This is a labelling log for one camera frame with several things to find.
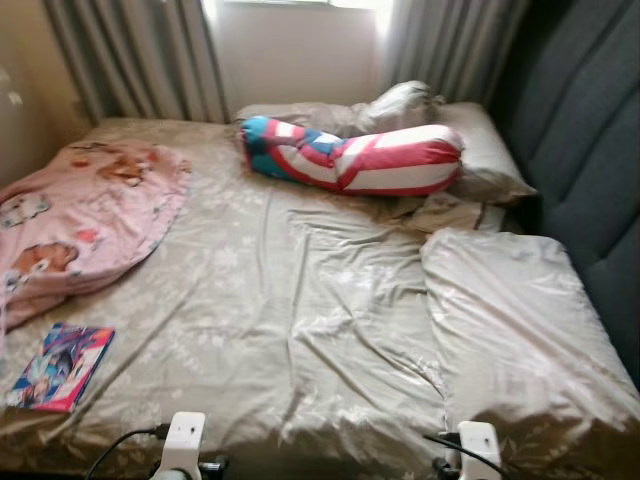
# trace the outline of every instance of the pink blanket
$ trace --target pink blanket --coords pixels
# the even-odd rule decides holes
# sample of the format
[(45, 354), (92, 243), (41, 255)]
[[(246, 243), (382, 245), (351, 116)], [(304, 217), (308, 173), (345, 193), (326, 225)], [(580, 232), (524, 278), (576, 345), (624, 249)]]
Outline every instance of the pink blanket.
[(182, 206), (190, 174), (187, 160), (160, 145), (85, 142), (1, 190), (3, 329), (143, 260)]

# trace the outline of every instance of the bolster pillow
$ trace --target bolster pillow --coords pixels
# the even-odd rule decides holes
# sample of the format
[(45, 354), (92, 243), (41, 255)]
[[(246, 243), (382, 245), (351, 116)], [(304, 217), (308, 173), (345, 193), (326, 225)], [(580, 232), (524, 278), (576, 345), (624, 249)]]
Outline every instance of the bolster pillow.
[(242, 124), (249, 166), (271, 177), (332, 191), (428, 195), (458, 175), (461, 137), (444, 125), (338, 138), (268, 117)]

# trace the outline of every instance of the red white and blue bolster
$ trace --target red white and blue bolster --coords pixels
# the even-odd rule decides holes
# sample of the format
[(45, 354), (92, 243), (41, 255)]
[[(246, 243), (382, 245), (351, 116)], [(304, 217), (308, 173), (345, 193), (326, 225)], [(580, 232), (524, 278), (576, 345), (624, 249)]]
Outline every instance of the red white and blue bolster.
[(443, 125), (342, 139), (267, 117), (242, 124), (249, 165), (276, 178), (341, 193), (428, 195), (460, 168), (462, 138)]

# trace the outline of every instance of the beige bed sheet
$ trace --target beige bed sheet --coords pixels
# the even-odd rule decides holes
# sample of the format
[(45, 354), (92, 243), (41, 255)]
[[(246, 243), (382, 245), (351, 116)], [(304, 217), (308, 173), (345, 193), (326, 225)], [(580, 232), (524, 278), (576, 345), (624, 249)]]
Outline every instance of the beige bed sheet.
[[(421, 233), (386, 199), (341, 197), (249, 173), (222, 126), (108, 120), (193, 161), (190, 199), (151, 257), (7, 337), (9, 390), (57, 321), (115, 326), (71, 415), (6, 409), (0, 471), (82, 473), (116, 437), (207, 415), (203, 460), (230, 479), (417, 479), (444, 423), (424, 305)], [(161, 444), (138, 438), (102, 472), (144, 477)]]

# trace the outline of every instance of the bed sheet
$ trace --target bed sheet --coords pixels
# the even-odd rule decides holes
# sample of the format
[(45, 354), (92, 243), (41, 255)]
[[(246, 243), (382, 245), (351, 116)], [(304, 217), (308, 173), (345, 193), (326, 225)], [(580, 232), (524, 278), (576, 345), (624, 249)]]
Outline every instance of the bed sheet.
[[(428, 478), (445, 425), (425, 309), (424, 234), (393, 200), (251, 174), (223, 126), (107, 120), (193, 163), (190, 198), (158, 249), (117, 284), (7, 337), (11, 388), (58, 321), (114, 326), (71, 415), (5, 409), (0, 471), (82, 473), (116, 437), (202, 411), (201, 459), (229, 478)], [(118, 449), (104, 474), (144, 477), (161, 444)]]

